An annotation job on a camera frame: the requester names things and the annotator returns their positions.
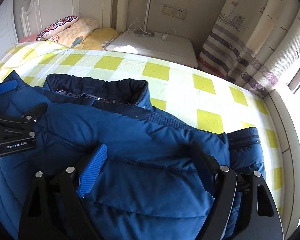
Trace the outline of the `blue quilted down jacket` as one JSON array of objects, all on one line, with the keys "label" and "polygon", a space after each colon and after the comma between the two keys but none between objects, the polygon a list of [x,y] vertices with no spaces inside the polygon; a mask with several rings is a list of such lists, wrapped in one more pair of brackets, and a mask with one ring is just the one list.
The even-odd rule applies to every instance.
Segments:
[{"label": "blue quilted down jacket", "polygon": [[83,203],[105,239],[194,239],[213,197],[202,186],[189,145],[195,141],[238,173],[265,172],[256,128],[215,134],[152,106],[148,83],[50,74],[43,87],[16,72],[0,95],[0,114],[20,117],[42,103],[35,149],[0,159],[0,222],[18,237],[23,204],[37,172],[76,165],[104,144],[108,156]]}]

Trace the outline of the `white wardrobe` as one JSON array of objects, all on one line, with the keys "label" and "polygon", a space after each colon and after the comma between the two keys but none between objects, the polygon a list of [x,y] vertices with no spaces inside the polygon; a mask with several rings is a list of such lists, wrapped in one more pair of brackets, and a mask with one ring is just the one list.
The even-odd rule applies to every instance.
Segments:
[{"label": "white wardrobe", "polygon": [[0,61],[6,51],[17,42],[13,0],[4,0],[0,5]]}]

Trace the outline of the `yellow checkered bed sheet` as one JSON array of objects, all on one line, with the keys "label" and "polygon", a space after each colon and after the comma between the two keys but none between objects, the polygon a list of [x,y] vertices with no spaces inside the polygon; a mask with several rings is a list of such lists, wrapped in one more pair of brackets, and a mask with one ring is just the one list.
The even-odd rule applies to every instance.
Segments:
[{"label": "yellow checkered bed sheet", "polygon": [[230,133],[256,127],[266,182],[282,210],[285,182],[280,143],[269,109],[253,93],[181,64],[122,52],[71,49],[52,42],[14,44],[0,57],[0,81],[12,71],[31,86],[42,86],[53,73],[106,81],[146,80],[153,106],[195,128]]}]

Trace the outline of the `colourful patterned pillow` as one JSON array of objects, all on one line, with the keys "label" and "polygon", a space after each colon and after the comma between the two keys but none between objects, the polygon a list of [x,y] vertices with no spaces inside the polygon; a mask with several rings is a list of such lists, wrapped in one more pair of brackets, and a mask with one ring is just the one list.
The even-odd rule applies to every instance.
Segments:
[{"label": "colourful patterned pillow", "polygon": [[65,18],[57,20],[55,23],[49,25],[45,29],[43,29],[38,35],[37,41],[45,41],[50,39],[51,37],[57,35],[61,31],[64,31],[66,28],[72,26],[79,20],[78,16],[70,15]]}]

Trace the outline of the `peach checkered pillow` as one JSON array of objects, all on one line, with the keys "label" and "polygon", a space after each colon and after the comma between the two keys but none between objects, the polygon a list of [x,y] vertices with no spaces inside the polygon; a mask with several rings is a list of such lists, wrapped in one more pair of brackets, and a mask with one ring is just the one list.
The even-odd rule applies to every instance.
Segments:
[{"label": "peach checkered pillow", "polygon": [[92,18],[80,18],[70,27],[49,38],[48,41],[73,48],[80,44],[93,30],[98,29],[100,24]]}]

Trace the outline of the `yellow pillow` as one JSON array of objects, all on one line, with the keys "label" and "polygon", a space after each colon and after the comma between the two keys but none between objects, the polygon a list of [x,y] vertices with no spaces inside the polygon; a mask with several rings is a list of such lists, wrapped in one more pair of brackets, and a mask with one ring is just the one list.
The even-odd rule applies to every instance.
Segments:
[{"label": "yellow pillow", "polygon": [[106,46],[119,37],[119,33],[113,28],[95,29],[74,49],[105,50]]}]

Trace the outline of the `white bedside table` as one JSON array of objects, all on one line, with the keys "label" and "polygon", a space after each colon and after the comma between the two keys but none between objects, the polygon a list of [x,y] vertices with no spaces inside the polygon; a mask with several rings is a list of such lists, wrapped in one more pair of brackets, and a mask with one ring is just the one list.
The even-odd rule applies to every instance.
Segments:
[{"label": "white bedside table", "polygon": [[197,68],[198,62],[190,40],[174,35],[155,33],[154,36],[121,34],[106,46],[107,51],[138,54]]}]

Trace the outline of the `white wooden headboard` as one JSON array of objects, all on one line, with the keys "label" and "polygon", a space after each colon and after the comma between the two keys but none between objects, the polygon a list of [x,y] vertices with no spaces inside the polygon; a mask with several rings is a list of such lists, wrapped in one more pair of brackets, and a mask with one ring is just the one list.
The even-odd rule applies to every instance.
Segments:
[{"label": "white wooden headboard", "polygon": [[100,28],[127,29],[128,0],[28,0],[21,8],[23,35],[30,36],[66,16],[97,20]]}]

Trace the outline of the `patterned beige curtain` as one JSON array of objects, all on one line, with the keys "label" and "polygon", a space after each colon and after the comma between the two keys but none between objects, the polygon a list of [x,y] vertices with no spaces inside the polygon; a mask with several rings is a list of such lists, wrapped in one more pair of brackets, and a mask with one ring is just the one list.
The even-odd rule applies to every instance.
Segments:
[{"label": "patterned beige curtain", "polygon": [[300,69],[298,0],[226,0],[199,69],[264,97]]}]

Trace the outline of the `white desk lamp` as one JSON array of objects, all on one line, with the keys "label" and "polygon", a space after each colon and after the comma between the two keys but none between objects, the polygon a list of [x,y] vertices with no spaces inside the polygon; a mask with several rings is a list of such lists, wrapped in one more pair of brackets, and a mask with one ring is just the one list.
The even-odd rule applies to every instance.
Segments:
[{"label": "white desk lamp", "polygon": [[143,36],[143,37],[155,36],[155,33],[153,31],[147,30],[150,7],[151,7],[151,0],[147,0],[145,19],[143,22],[139,22],[139,25],[133,30],[134,35]]}]

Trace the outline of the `beige wall socket panel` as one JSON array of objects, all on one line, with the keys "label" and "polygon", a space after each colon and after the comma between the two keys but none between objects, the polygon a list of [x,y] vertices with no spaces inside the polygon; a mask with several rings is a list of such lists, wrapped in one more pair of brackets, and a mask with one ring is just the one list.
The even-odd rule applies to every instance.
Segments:
[{"label": "beige wall socket panel", "polygon": [[187,12],[186,9],[179,8],[173,5],[164,4],[162,7],[161,14],[184,20],[186,16],[186,12]]}]

